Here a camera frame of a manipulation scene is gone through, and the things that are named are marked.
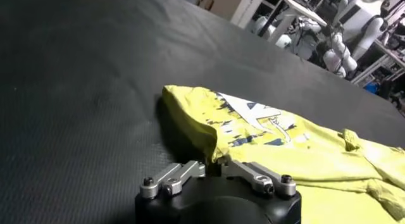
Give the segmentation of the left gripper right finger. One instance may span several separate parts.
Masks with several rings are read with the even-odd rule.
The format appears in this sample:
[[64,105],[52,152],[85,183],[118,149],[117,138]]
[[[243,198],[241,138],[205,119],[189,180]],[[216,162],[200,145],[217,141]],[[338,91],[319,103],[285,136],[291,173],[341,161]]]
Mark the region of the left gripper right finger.
[[290,175],[278,174],[257,162],[240,162],[226,155],[218,160],[218,164],[223,176],[243,178],[260,194],[293,197],[297,193],[296,182]]

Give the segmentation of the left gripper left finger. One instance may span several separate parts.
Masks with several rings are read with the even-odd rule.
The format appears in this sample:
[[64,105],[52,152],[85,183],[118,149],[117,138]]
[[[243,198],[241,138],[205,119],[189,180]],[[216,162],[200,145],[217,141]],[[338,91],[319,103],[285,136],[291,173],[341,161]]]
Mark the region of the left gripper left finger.
[[176,196],[182,192],[183,185],[192,177],[205,177],[206,167],[202,162],[189,161],[182,165],[172,163],[152,177],[146,177],[140,185],[140,196],[154,199],[159,193]]

